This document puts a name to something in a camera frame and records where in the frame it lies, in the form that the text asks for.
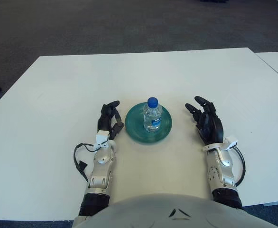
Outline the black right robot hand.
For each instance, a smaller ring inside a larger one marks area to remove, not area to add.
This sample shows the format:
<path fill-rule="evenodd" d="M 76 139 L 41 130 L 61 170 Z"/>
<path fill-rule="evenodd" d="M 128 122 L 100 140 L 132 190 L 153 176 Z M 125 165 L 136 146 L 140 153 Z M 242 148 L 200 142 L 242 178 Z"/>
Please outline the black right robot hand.
<path fill-rule="evenodd" d="M 196 121 L 201 139 L 205 145 L 223 143 L 223 126 L 214 104 L 200 96 L 195 96 L 195 101 L 203 108 L 203 112 L 189 103 L 186 103 L 185 107 Z"/>

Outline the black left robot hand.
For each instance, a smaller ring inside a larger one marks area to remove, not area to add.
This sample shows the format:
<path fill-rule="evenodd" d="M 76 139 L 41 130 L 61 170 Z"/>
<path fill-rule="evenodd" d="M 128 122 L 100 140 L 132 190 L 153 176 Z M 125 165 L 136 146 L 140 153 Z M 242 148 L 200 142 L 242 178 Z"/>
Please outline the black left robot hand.
<path fill-rule="evenodd" d="M 116 135 L 123 129 L 124 123 L 116 107 L 119 100 L 104 104 L 101 109 L 101 117 L 98 120 L 97 130 L 109 132 L 109 140 L 114 140 Z"/>

